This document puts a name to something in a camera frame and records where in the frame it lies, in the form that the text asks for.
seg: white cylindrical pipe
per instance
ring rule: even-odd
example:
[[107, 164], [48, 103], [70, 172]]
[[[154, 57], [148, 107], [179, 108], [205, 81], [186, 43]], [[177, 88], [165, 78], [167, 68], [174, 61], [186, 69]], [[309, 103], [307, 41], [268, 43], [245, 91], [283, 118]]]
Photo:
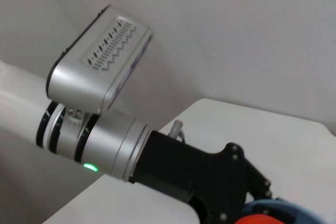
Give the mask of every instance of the white cylindrical pipe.
[[41, 119], [50, 105], [45, 79], [0, 61], [0, 128], [36, 143]]

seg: white table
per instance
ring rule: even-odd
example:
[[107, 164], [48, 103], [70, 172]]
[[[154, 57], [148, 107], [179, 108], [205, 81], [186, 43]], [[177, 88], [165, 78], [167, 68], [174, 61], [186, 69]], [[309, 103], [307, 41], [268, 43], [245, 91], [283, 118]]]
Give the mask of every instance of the white table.
[[[336, 139], [322, 124], [202, 99], [182, 112], [187, 144], [221, 151], [227, 142], [272, 181], [274, 196], [336, 223]], [[168, 133], [169, 123], [162, 129]], [[45, 224], [198, 223], [188, 205], [139, 184], [102, 176]]]

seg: green led light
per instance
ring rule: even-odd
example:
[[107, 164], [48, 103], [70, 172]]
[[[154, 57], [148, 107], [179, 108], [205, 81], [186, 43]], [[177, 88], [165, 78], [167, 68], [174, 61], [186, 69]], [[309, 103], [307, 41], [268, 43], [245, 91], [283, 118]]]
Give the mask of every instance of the green led light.
[[85, 168], [88, 168], [90, 170], [93, 170], [94, 172], [97, 172], [98, 171], [98, 168], [96, 168], [95, 166], [91, 165], [91, 164], [84, 164], [84, 167]]

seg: metal pin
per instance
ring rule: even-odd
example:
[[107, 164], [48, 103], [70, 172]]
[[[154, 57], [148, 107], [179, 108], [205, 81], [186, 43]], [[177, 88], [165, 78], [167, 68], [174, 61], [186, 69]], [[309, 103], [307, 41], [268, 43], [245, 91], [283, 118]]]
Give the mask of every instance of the metal pin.
[[220, 219], [221, 221], [226, 221], [226, 220], [227, 220], [227, 214], [222, 212], [222, 213], [219, 215], [219, 219]]
[[172, 128], [170, 129], [170, 132], [168, 134], [169, 137], [177, 139], [179, 133], [181, 132], [183, 126], [183, 122], [180, 120], [175, 120], [173, 123]]

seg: black bracket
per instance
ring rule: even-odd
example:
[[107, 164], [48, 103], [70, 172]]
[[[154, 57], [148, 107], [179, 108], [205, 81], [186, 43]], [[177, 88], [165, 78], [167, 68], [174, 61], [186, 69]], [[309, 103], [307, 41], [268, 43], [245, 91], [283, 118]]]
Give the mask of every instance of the black bracket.
[[248, 192], [255, 199], [271, 198], [269, 180], [245, 159], [239, 145], [228, 143], [221, 152], [209, 154], [156, 131], [130, 182], [186, 202], [201, 224], [234, 223]]

